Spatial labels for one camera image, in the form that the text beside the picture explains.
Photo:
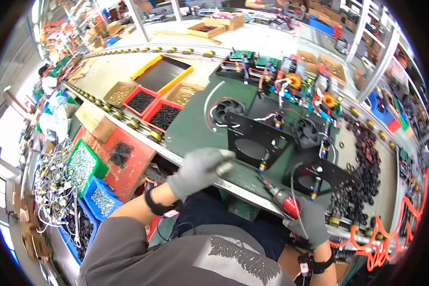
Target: wooden board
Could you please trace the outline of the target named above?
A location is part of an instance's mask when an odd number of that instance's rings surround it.
[[[129,201],[138,187],[142,174],[148,168],[149,162],[154,158],[156,152],[121,128],[116,128],[108,141],[102,143],[82,126],[74,138],[73,144],[76,144],[80,138],[108,165],[108,172],[103,180],[113,188],[122,202]],[[124,169],[108,161],[110,153],[118,142],[125,142],[134,148]]]

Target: circuit board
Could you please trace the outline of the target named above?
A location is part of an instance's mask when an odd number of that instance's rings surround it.
[[[268,62],[272,63],[273,67],[277,67],[278,63],[280,62],[279,60],[275,59],[275,58],[268,58],[268,57],[264,57],[264,58],[259,58],[258,60],[254,61],[254,64],[256,66],[266,66]]]
[[[247,59],[252,57],[252,51],[235,51],[229,55],[229,60],[241,60],[241,56]]]

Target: cooling fan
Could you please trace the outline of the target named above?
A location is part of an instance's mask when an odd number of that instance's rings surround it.
[[[313,121],[309,119],[300,119],[294,122],[294,137],[302,149],[319,146],[321,138],[318,134]]]
[[[245,106],[236,100],[221,100],[212,112],[214,122],[218,124],[225,124],[227,121],[225,117],[226,113],[228,112],[243,115],[243,113],[245,112]]]

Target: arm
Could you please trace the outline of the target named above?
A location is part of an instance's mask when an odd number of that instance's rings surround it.
[[[332,251],[328,240],[313,250],[313,259],[315,262],[326,262],[331,255]],[[327,267],[323,273],[313,274],[310,282],[310,286],[330,286],[335,284],[337,284],[337,272],[335,271],[334,263]]]
[[[218,175],[228,171],[235,154],[227,150],[203,148],[189,153],[183,166],[175,175],[168,177],[168,182],[151,190],[151,198],[156,204],[169,206],[178,199],[210,186]],[[144,195],[137,197],[115,210],[111,217],[131,217],[143,225],[149,224],[155,214],[151,212]]]
[[[265,9],[265,5],[256,4],[252,0],[245,0],[245,6],[251,9]]]
[[[168,183],[162,184],[151,191],[151,198],[156,204],[163,206],[169,206],[177,201],[177,198],[172,193]],[[130,202],[124,204],[119,209],[115,210],[110,217],[127,216],[134,218],[141,222],[143,225],[148,225],[151,220],[155,217],[155,214],[151,212],[151,209],[144,200],[144,195],[134,198]]]
[[[313,259],[315,262],[326,262],[330,259],[332,251],[329,244],[329,234],[326,229],[324,209],[317,203],[307,201],[305,197],[298,197],[300,205],[299,220],[283,220],[283,224],[292,232],[308,239],[310,247],[313,249]],[[327,267],[321,274],[313,274],[311,286],[334,286],[337,284],[337,273],[335,264]]]

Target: gray work glove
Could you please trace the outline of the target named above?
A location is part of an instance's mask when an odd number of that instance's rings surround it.
[[[265,9],[267,12],[276,12],[276,10],[277,10],[278,8],[276,8],[276,7],[275,7],[275,5],[273,5],[273,4],[265,4],[265,5],[264,5],[264,9]]]
[[[185,200],[206,187],[212,185],[218,176],[229,171],[235,153],[224,149],[203,148],[190,152],[184,158],[183,165],[167,181],[177,199]]]
[[[307,199],[302,196],[298,197],[297,201],[300,205],[302,225],[308,237],[305,237],[299,220],[284,219],[283,224],[292,232],[308,239],[311,248],[314,249],[329,239],[324,209],[317,203],[307,201]]]

